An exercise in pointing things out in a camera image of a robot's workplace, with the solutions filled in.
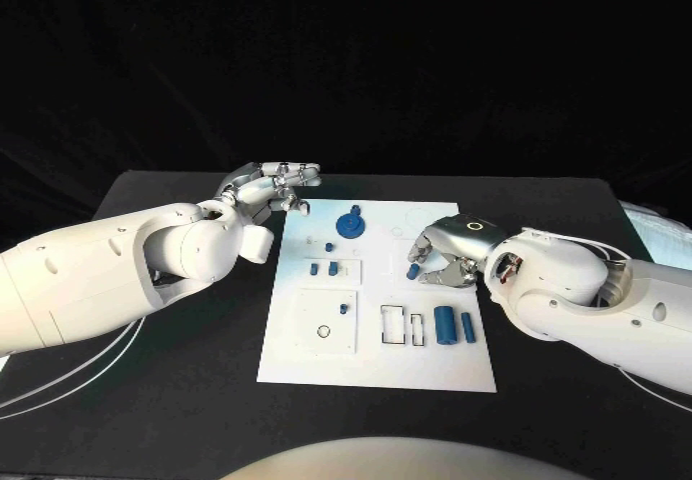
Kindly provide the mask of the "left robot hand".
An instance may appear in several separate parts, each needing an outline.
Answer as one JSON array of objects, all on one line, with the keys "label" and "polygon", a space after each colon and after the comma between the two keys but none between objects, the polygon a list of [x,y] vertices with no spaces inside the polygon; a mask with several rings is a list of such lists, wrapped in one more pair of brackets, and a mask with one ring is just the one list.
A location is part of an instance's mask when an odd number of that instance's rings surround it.
[{"label": "left robot hand", "polygon": [[310,204],[295,189],[320,184],[315,163],[248,163],[223,178],[215,199],[238,211],[245,222],[261,225],[277,211],[308,216]]}]

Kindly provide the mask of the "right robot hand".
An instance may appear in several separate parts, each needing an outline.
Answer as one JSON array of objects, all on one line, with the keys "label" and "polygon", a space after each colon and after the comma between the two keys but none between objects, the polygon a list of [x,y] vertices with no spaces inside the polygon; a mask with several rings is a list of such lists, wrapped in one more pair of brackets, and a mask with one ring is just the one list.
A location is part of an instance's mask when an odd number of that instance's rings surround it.
[{"label": "right robot hand", "polygon": [[418,275],[421,284],[467,288],[476,284],[487,258],[509,238],[506,231],[491,222],[467,214],[438,219],[418,235],[408,261],[422,264],[432,252],[447,260],[447,266]]}]

